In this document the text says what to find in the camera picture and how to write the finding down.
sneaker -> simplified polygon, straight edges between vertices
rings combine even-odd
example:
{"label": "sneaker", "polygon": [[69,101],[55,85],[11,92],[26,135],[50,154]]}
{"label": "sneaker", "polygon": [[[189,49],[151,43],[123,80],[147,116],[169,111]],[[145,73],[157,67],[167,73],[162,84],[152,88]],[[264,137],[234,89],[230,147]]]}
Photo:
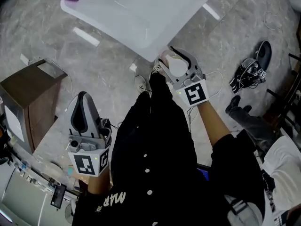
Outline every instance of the sneaker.
{"label": "sneaker", "polygon": [[259,66],[267,71],[269,63],[272,58],[272,47],[268,41],[263,41],[255,53],[256,60],[258,61]]}
{"label": "sneaker", "polygon": [[135,77],[135,86],[140,94],[146,91],[146,81],[141,75]]}
{"label": "sneaker", "polygon": [[229,82],[229,85],[232,88],[232,91],[234,94],[236,94],[239,91],[239,81],[242,73],[245,71],[245,68],[243,65],[240,65],[238,69],[236,70],[233,79]]}
{"label": "sneaker", "polygon": [[254,76],[248,72],[245,72],[243,76],[241,76],[238,82],[238,89],[249,88],[250,86],[256,86],[258,80],[258,76]]}
{"label": "sneaker", "polygon": [[161,67],[160,64],[161,64],[160,59],[157,59],[157,60],[155,61],[155,65],[154,65],[154,67],[153,67],[153,69],[152,69],[152,71],[151,71],[151,73],[150,73],[149,80],[151,79],[151,75],[152,75],[153,73],[162,73],[162,72],[163,72],[163,68]]}

marble floor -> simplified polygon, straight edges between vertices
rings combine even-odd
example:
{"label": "marble floor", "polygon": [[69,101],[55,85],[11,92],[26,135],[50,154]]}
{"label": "marble floor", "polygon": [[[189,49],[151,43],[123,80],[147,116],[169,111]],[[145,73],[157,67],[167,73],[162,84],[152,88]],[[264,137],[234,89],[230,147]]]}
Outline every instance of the marble floor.
{"label": "marble floor", "polygon": [[[209,0],[207,4],[220,19],[216,20],[201,8],[170,45],[195,55],[205,73],[219,71],[223,74],[224,85],[210,101],[230,130],[237,133],[241,128],[224,112],[233,97],[228,82],[238,65],[253,56],[256,45],[268,40],[273,56],[266,82],[256,89],[244,89],[239,93],[242,105],[253,107],[251,115],[262,115],[273,99],[266,89],[277,90],[291,70],[288,53],[300,53],[295,36],[300,15],[290,7],[289,0]],[[272,12],[266,14],[266,24],[271,29],[263,21],[266,11]],[[76,35],[72,31],[74,27],[97,38],[99,46],[95,47]],[[109,118],[114,125],[123,121],[138,96],[130,65],[134,63],[137,72],[146,78],[152,69],[152,63],[118,41],[63,12],[60,0],[8,0],[1,7],[0,81],[25,66],[20,60],[21,53],[29,59],[41,57],[55,61],[71,76],[74,94],[87,91],[100,115]],[[217,92],[221,85],[219,74],[208,75],[210,94]],[[64,126],[64,111],[71,99],[71,84],[66,78],[56,110],[58,120],[35,151],[35,159],[50,161],[67,156],[68,132]],[[174,100],[187,111],[177,95],[174,95]],[[210,165],[212,149],[197,109],[193,110],[192,118],[191,130],[198,162]]]}

white sink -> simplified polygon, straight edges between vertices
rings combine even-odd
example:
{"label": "white sink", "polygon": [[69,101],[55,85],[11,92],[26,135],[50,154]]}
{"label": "white sink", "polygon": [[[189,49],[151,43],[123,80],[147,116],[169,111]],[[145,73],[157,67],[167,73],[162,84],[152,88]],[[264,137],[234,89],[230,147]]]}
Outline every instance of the white sink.
{"label": "white sink", "polygon": [[154,61],[208,0],[61,0],[61,8]]}

black pants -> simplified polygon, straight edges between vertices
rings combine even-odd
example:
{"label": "black pants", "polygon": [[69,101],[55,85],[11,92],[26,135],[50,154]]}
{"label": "black pants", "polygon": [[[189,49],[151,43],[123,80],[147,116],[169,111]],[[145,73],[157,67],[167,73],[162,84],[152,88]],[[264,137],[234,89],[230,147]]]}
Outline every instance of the black pants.
{"label": "black pants", "polygon": [[233,107],[229,116],[246,130],[257,148],[260,159],[264,161],[266,153],[277,140],[271,126],[262,117],[250,116],[239,106]]}
{"label": "black pants", "polygon": [[136,158],[140,157],[139,151],[147,146],[157,148],[154,157],[158,161],[162,157],[162,161],[184,160],[185,165],[197,166],[184,111],[173,101],[165,77],[153,73],[150,87],[151,97],[148,92],[141,93],[118,129],[111,161],[113,180],[114,171],[120,171],[120,164],[128,165],[131,161],[138,163]]}

